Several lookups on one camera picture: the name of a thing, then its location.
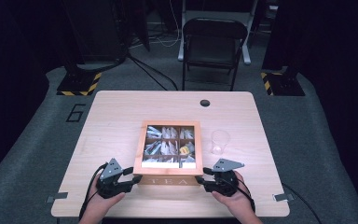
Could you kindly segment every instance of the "clear glass cup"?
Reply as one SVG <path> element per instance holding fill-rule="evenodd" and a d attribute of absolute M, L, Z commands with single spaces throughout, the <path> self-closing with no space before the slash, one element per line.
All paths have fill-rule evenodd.
<path fill-rule="evenodd" d="M 216 130 L 212 132 L 212 148 L 211 152 L 215 155 L 222 155 L 225 147 L 229 142 L 229 134 L 223 130 Z"/>

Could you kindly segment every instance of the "black curtain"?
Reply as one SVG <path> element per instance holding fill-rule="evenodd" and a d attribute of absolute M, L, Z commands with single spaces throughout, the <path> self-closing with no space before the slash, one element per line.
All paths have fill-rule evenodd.
<path fill-rule="evenodd" d="M 358 1 L 284 0 L 276 19 L 263 68 L 298 65 L 311 81 L 358 192 Z"/>
<path fill-rule="evenodd" d="M 45 98 L 60 52 L 82 63 L 61 0 L 0 0 L 0 161 Z"/>

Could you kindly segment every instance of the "yellow black striped tape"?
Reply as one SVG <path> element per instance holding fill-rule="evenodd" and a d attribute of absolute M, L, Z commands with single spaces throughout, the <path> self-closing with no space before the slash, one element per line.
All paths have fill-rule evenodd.
<path fill-rule="evenodd" d="M 100 80 L 102 73 L 99 73 L 95 76 L 94 80 L 92 81 L 91 86 L 87 91 L 57 91 L 57 95 L 67 95 L 67 96 L 74 96 L 74 95 L 92 95 L 92 93 L 97 88 L 98 81 Z"/>
<path fill-rule="evenodd" d="M 269 73 L 269 74 L 280 76 L 282 73 Z M 269 80 L 267 79 L 267 73 L 261 73 L 261 78 L 263 78 L 264 87 L 266 88 L 267 94 L 274 95 L 271 85 L 269 85 Z"/>

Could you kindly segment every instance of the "table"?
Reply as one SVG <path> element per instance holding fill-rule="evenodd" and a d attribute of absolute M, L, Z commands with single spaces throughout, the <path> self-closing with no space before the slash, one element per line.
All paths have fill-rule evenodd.
<path fill-rule="evenodd" d="M 183 1 L 182 4 L 182 29 L 185 23 L 194 18 L 214 18 L 214 19 L 221 19 L 221 20 L 234 20 L 242 22 L 247 30 L 248 30 L 248 37 L 243 44 L 242 48 L 242 57 L 245 64 L 251 64 L 251 58 L 249 56 L 249 50 L 247 47 L 247 42 L 249 39 L 249 35 L 251 33 L 251 28 L 253 24 L 253 20 L 255 17 L 255 8 L 257 6 L 258 0 L 252 0 L 253 6 L 251 11 L 249 12 L 219 12 L 219 11 L 193 11 L 193 10 L 186 10 L 186 0 Z M 184 39 L 181 38 L 179 53 L 178 53 L 178 60 L 183 60 L 183 45 Z"/>
<path fill-rule="evenodd" d="M 202 106 L 208 100 L 209 106 Z M 237 169 L 255 199 L 260 217 L 285 217 L 287 202 L 275 202 L 284 193 L 269 149 L 255 99 L 245 91 L 99 91 L 91 106 L 68 165 L 51 214 L 77 217 L 92 174 L 111 158 L 122 168 L 133 166 L 143 120 L 198 120 L 201 127 L 203 166 L 220 159 L 240 161 Z M 212 154 L 211 133 L 229 132 L 223 155 Z M 122 176 L 119 182 L 132 179 Z M 232 217 L 227 208 L 202 186 L 135 185 L 107 217 Z"/>

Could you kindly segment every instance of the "human hand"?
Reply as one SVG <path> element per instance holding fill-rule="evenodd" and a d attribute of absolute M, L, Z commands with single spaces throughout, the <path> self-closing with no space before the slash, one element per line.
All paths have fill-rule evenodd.
<path fill-rule="evenodd" d="M 100 175 L 96 175 L 94 181 L 92 182 L 91 189 L 89 190 L 89 203 L 83 217 L 79 221 L 79 224 L 99 223 L 104 218 L 104 216 L 106 216 L 106 213 L 109 211 L 109 209 L 116 203 L 120 202 L 126 195 L 124 192 L 121 192 L 112 198 L 105 199 L 101 197 L 98 193 L 96 193 L 97 181 L 99 178 Z"/>
<path fill-rule="evenodd" d="M 249 195 L 249 190 L 242 184 L 243 177 L 236 171 L 234 171 L 234 173 L 240 182 L 238 187 Z M 212 195 L 218 202 L 224 204 L 228 208 L 228 211 L 240 223 L 262 223 L 261 220 L 255 215 L 255 212 L 252 210 L 251 202 L 249 199 L 239 190 L 237 190 L 237 192 L 235 192 L 231 197 L 224 196 L 216 191 L 213 191 Z"/>

